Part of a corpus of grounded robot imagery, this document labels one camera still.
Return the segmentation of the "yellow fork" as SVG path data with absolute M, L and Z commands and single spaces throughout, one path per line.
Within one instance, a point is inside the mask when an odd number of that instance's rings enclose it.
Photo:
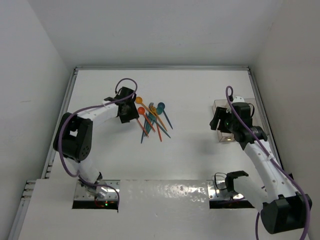
M 160 118 L 160 116 L 157 113 L 157 109 L 152 105 L 149 107 L 151 112 L 156 116 L 156 118 L 159 120 L 160 124 L 164 127 L 165 130 L 167 130 L 165 124 L 163 123 L 162 119 Z

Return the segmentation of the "orange fork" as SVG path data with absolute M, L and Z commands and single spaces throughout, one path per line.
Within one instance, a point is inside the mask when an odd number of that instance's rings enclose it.
M 136 121 L 137 121 L 138 125 L 140 126 L 140 128 L 142 129 L 144 135 L 145 135 L 146 137 L 149 137 L 148 132 L 146 131 L 145 127 L 141 124 L 139 118 L 137 118 Z

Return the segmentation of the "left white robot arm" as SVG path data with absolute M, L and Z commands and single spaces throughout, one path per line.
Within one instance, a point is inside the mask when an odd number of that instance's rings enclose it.
M 99 200 L 108 196 L 108 191 L 118 197 L 119 192 L 103 183 L 102 174 L 90 156 L 94 128 L 108 120 L 119 118 L 122 124 L 138 118 L 135 106 L 136 91 L 121 87 L 115 97 L 107 97 L 102 104 L 85 107 L 76 113 L 67 112 L 62 116 L 54 138 L 53 149 L 58 152 L 64 170 L 80 185 Z

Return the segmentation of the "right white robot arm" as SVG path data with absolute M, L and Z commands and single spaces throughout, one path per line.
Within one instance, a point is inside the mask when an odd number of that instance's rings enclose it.
M 234 102 L 229 108 L 218 106 L 209 125 L 212 130 L 233 134 L 263 182 L 260 187 L 245 171 L 233 171 L 226 174 L 224 189 L 243 195 L 257 210 L 269 234 L 303 229 L 301 238 L 304 239 L 312 200 L 275 162 L 267 135 L 260 126 L 253 125 L 251 105 Z

